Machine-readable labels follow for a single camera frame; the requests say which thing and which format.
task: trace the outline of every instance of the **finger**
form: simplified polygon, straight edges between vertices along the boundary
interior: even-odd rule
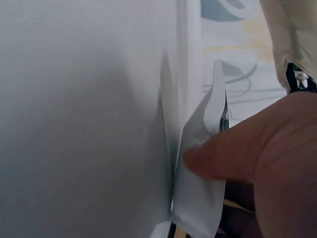
[[[226,183],[224,198],[255,212],[253,184],[250,182],[229,181]]]
[[[185,165],[206,179],[252,180],[266,144],[291,119],[304,117],[307,112],[302,105],[312,100],[316,97],[309,93],[286,96],[202,146],[188,150],[184,154]]]
[[[254,217],[250,212],[224,205],[219,227],[230,237],[240,237]]]
[[[255,218],[243,230],[240,238],[263,238],[259,224]]]

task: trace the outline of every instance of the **white surface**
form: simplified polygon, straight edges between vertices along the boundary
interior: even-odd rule
[[[216,61],[213,87],[183,129],[173,191],[172,220],[196,238],[215,236],[222,213],[225,182],[204,181],[190,172],[183,163],[183,153],[189,147],[200,145],[219,132],[225,97],[221,63]]]
[[[1,237],[167,234],[157,226],[170,219],[171,174],[159,88],[167,68],[178,83],[175,8],[1,1]]]

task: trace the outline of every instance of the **white paper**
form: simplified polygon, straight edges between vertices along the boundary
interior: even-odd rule
[[[221,63],[216,61],[213,87],[183,129],[173,191],[172,220],[195,238],[215,236],[222,213],[225,182],[204,181],[191,173],[183,163],[183,153],[219,132],[225,100]]]

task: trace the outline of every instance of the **hand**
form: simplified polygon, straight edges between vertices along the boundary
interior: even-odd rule
[[[190,149],[184,162],[204,179],[228,180],[226,197],[255,208],[224,206],[224,237],[317,237],[316,94],[286,96]]]

